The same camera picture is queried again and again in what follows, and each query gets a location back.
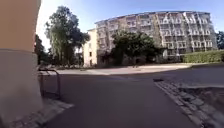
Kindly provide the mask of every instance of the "apartment building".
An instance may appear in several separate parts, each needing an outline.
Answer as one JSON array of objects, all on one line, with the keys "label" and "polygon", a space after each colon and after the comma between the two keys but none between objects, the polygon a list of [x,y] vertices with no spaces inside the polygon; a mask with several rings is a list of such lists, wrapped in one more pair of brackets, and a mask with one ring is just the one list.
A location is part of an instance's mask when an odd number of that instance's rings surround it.
[{"label": "apartment building", "polygon": [[83,45],[84,67],[93,67],[97,64],[97,32],[96,29],[88,30],[90,40]]},{"label": "apartment building", "polygon": [[217,49],[210,13],[146,12],[97,22],[95,32],[98,57],[114,47],[111,36],[120,30],[145,32],[157,45],[167,47],[164,56]]}]

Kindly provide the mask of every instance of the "green tree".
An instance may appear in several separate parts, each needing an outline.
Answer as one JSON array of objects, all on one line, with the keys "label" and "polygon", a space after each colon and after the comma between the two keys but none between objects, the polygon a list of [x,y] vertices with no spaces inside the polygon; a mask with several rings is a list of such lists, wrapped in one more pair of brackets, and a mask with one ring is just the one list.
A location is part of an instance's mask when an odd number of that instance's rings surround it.
[{"label": "green tree", "polygon": [[80,31],[78,18],[67,7],[58,7],[49,20],[46,36],[50,39],[52,54],[59,58],[60,64],[70,65],[74,62],[74,49],[89,40],[89,35]]},{"label": "green tree", "polygon": [[217,38],[217,45],[219,49],[224,49],[224,32],[219,31],[219,33],[216,34]]},{"label": "green tree", "polygon": [[36,34],[35,35],[35,45],[34,45],[34,52],[37,54],[37,62],[40,64],[41,61],[47,61],[47,54],[45,53],[45,48],[42,45],[42,40]]},{"label": "green tree", "polygon": [[131,33],[126,31],[117,32],[113,35],[115,48],[111,51],[111,56],[121,64],[124,55],[135,63],[136,58],[145,56],[151,60],[156,55],[162,53],[162,49],[154,45],[154,41],[147,34],[142,32]]}]

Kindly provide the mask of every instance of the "hedge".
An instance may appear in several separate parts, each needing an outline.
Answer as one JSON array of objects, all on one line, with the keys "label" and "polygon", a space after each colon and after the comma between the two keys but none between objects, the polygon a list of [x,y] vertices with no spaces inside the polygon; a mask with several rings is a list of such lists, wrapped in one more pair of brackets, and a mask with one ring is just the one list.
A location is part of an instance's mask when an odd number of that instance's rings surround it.
[{"label": "hedge", "polygon": [[195,52],[183,56],[184,63],[216,63],[224,61],[224,50]]}]

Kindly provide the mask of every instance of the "blue sky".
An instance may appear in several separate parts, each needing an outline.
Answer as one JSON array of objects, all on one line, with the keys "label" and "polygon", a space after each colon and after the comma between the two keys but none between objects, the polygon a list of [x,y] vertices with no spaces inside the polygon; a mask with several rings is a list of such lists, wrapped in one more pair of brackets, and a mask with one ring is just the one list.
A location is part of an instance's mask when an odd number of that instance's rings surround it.
[{"label": "blue sky", "polygon": [[127,14],[150,11],[206,11],[210,12],[216,31],[224,31],[224,0],[42,0],[37,34],[49,48],[44,24],[60,5],[70,8],[79,18],[79,28],[86,32],[96,21]]}]

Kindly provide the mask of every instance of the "street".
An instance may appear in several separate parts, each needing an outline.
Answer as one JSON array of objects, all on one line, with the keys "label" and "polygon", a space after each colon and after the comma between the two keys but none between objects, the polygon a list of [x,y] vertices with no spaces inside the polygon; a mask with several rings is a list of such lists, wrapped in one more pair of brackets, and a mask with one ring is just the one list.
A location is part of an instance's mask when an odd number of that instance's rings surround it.
[{"label": "street", "polygon": [[[61,73],[62,97],[75,107],[48,128],[196,128],[151,77],[69,72]],[[45,82],[54,85],[53,79]]]}]

